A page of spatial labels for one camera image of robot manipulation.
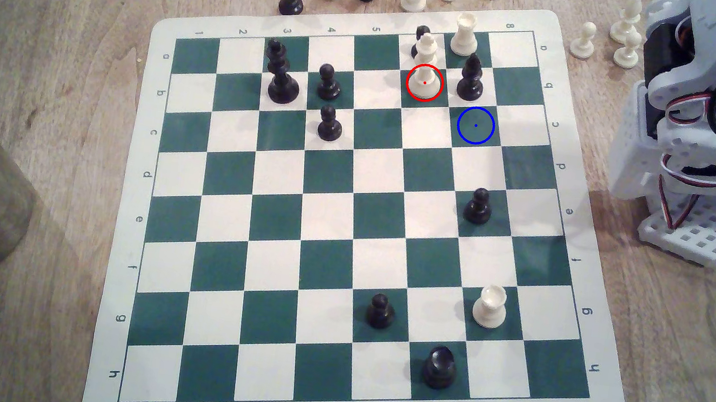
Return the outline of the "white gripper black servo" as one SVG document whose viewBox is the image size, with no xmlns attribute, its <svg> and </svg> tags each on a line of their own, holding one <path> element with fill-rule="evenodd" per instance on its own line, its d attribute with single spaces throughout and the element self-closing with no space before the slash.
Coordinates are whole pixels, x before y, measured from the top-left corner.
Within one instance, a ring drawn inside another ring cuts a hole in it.
<svg viewBox="0 0 716 402">
<path fill-rule="evenodd" d="M 707 0 L 653 0 L 648 4 L 644 48 L 647 94 L 677 99 L 700 93 L 699 71 L 690 64 L 694 52 L 677 41 L 677 29 L 695 19 L 699 30 L 706 7 Z"/>
</svg>

